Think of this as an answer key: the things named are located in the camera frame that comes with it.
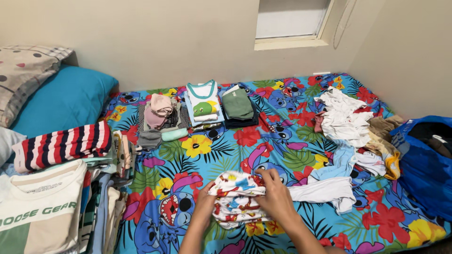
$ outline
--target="wall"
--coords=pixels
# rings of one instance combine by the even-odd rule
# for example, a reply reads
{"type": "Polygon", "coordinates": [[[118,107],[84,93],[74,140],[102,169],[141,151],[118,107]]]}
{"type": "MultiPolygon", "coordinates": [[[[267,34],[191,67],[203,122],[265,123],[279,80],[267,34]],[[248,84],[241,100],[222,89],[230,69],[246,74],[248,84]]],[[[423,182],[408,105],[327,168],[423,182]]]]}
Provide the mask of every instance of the wall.
{"type": "Polygon", "coordinates": [[[384,0],[358,0],[337,48],[254,51],[259,0],[6,0],[0,45],[76,49],[120,90],[348,70],[384,0]]]}
{"type": "Polygon", "coordinates": [[[349,73],[404,119],[452,117],[452,1],[386,1],[349,73]]]}

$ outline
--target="white window blind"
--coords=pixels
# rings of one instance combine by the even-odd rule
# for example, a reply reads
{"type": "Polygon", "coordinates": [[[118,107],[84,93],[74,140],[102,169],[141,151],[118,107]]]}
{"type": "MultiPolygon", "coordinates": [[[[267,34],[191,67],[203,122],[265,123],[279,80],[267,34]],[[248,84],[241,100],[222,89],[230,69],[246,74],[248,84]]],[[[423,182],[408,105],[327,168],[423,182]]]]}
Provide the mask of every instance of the white window blind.
{"type": "Polygon", "coordinates": [[[330,0],[260,0],[256,39],[317,35],[330,0]]]}

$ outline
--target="pillow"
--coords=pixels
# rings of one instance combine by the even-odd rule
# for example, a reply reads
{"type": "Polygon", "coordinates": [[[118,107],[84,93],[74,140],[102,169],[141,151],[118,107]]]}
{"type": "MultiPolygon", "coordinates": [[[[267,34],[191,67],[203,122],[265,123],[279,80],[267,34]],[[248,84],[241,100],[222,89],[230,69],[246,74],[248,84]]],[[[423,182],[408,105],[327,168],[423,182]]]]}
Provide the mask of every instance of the pillow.
{"type": "Polygon", "coordinates": [[[98,71],[61,65],[28,99],[12,130],[33,138],[97,122],[118,81],[98,71]]]}
{"type": "Polygon", "coordinates": [[[71,53],[62,47],[0,47],[0,126],[11,125],[27,98],[71,53]]]}
{"type": "Polygon", "coordinates": [[[3,165],[13,153],[14,144],[27,139],[27,136],[15,131],[0,127],[0,166],[3,165]]]}

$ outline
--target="moose gear t-shirt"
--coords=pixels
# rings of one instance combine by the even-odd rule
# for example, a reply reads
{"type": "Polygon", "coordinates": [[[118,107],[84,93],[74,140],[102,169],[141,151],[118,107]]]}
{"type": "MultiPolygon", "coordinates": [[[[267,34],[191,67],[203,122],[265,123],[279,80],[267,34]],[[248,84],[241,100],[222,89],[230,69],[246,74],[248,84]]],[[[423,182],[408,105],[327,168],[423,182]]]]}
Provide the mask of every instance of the moose gear t-shirt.
{"type": "Polygon", "coordinates": [[[0,176],[0,249],[8,254],[54,254],[77,243],[87,165],[75,160],[24,176],[0,176]]]}

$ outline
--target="stitch print bedsheet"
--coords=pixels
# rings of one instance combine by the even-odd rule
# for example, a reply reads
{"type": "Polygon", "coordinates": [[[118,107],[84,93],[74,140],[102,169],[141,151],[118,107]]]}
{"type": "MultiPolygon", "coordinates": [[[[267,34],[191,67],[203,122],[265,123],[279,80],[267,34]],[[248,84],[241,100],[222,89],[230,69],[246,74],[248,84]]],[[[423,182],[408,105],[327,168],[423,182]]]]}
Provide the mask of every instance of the stitch print bedsheet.
{"type": "MultiPolygon", "coordinates": [[[[259,125],[195,132],[139,155],[133,184],[127,188],[130,196],[115,253],[177,253],[199,190],[226,170],[250,173],[258,167],[276,168],[286,185],[306,182],[311,171],[332,161],[335,150],[333,142],[313,131],[312,122],[324,106],[313,98],[328,86],[365,101],[374,116],[393,114],[376,95],[345,73],[224,84],[218,86],[218,93],[235,85],[245,89],[256,103],[259,125]]],[[[136,143],[150,94],[176,97],[184,107],[185,90],[178,87],[113,94],[102,119],[136,143]]],[[[333,245],[349,254],[391,252],[428,245],[450,233],[449,222],[415,206],[413,197],[397,181],[372,177],[359,167],[351,176],[357,199],[351,213],[339,216],[329,203],[294,202],[322,245],[333,245]]],[[[202,247],[206,254],[296,253],[275,221],[224,230],[212,220],[202,247]]]]}

